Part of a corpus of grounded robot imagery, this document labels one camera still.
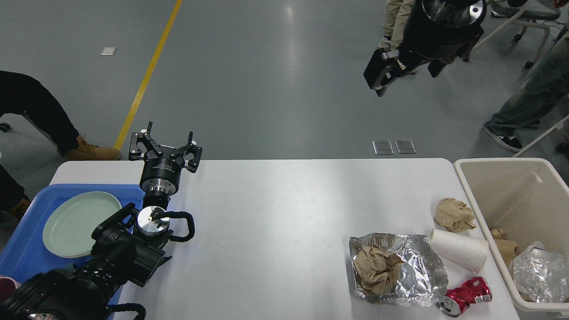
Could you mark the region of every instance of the brown boot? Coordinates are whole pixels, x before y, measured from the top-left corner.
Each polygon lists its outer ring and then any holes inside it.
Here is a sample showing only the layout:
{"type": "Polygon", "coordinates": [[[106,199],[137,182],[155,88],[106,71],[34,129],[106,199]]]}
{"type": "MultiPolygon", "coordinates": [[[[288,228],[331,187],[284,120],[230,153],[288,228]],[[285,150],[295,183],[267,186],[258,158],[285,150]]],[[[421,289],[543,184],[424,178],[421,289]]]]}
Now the brown boot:
{"type": "Polygon", "coordinates": [[[20,200],[20,202],[14,208],[8,210],[8,212],[18,218],[18,220],[21,220],[29,207],[30,201],[28,199],[22,198],[22,200],[20,200]]]}
{"type": "Polygon", "coordinates": [[[72,161],[84,160],[119,160],[121,152],[114,148],[99,147],[87,143],[82,136],[77,137],[79,147],[67,152],[67,157],[72,161]]]}

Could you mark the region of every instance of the sneaker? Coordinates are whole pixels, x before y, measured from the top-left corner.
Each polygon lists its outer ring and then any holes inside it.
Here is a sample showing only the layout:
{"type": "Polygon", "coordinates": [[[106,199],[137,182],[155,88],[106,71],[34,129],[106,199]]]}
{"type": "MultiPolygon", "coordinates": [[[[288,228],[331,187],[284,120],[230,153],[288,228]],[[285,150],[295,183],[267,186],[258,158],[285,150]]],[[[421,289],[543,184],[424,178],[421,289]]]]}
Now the sneaker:
{"type": "Polygon", "coordinates": [[[386,37],[381,38],[380,42],[377,44],[377,48],[384,50],[384,51],[390,51],[391,50],[391,40],[389,40],[386,37]]]}
{"type": "Polygon", "coordinates": [[[13,216],[21,220],[26,214],[26,211],[30,207],[30,201],[28,199],[22,198],[20,202],[12,209],[8,210],[13,216]]]}
{"type": "Polygon", "coordinates": [[[498,142],[498,144],[504,149],[510,150],[512,152],[518,152],[523,148],[522,144],[518,138],[516,138],[516,136],[498,136],[497,134],[490,131],[486,124],[484,124],[484,131],[488,133],[488,135],[491,136],[494,140],[496,140],[496,142],[498,142]]]}
{"type": "Polygon", "coordinates": [[[541,127],[541,120],[535,120],[534,122],[531,122],[523,127],[529,129],[539,129],[539,127],[541,127]]]}
{"type": "Polygon", "coordinates": [[[85,160],[119,160],[121,152],[114,148],[99,147],[87,143],[82,136],[77,137],[79,147],[67,152],[67,157],[72,161],[85,160]]]}

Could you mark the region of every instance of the black sneaker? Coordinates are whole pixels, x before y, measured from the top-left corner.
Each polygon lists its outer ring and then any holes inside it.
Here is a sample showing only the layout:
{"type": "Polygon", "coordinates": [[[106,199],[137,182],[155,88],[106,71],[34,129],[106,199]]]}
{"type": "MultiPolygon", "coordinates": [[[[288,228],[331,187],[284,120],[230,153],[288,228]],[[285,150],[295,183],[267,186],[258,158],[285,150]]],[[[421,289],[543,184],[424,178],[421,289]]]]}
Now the black sneaker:
{"type": "Polygon", "coordinates": [[[535,120],[534,122],[527,124],[523,127],[524,128],[530,128],[530,129],[539,129],[540,126],[541,126],[541,120],[535,120]]]}
{"type": "Polygon", "coordinates": [[[522,144],[519,142],[516,136],[510,136],[510,137],[498,136],[497,134],[490,131],[490,129],[486,127],[486,124],[484,124],[484,131],[488,133],[488,135],[491,136],[494,140],[496,140],[496,142],[498,142],[498,144],[504,149],[510,150],[512,152],[518,152],[523,148],[522,144]]]}

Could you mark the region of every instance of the person's leg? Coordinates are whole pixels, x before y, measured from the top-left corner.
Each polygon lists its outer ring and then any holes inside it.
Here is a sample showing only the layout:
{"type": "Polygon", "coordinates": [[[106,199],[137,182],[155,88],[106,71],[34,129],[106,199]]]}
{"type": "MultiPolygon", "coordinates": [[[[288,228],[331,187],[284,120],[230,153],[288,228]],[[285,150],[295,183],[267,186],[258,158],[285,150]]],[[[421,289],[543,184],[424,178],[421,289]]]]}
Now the person's leg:
{"type": "Polygon", "coordinates": [[[569,93],[569,38],[565,37],[543,57],[529,77],[485,123],[498,136],[513,136],[520,128],[548,114],[569,93]]]}
{"type": "Polygon", "coordinates": [[[22,199],[27,200],[24,188],[0,165],[0,211],[12,211],[22,199]]]}
{"type": "Polygon", "coordinates": [[[405,30],[405,24],[409,19],[411,10],[415,5],[415,0],[403,0],[401,6],[397,13],[397,18],[393,26],[393,33],[391,36],[391,50],[396,50],[401,42],[403,42],[403,31],[405,30]]]}
{"type": "Polygon", "coordinates": [[[403,0],[387,0],[385,5],[384,37],[393,36],[393,28],[403,0]]]}
{"type": "Polygon", "coordinates": [[[34,78],[0,71],[0,113],[25,114],[66,153],[79,147],[79,132],[51,93],[34,78]]]}

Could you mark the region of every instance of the crushed can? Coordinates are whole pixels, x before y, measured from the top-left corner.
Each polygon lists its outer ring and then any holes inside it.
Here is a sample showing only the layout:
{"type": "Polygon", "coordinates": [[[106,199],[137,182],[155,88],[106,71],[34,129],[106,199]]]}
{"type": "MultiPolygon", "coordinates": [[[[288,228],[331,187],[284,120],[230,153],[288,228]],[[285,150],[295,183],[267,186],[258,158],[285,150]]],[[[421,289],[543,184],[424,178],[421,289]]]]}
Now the crushed can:
{"type": "Polygon", "coordinates": [[[447,290],[436,306],[447,316],[456,318],[471,304],[490,301],[492,301],[492,292],[488,283],[482,277],[474,277],[458,288],[447,290]]]}

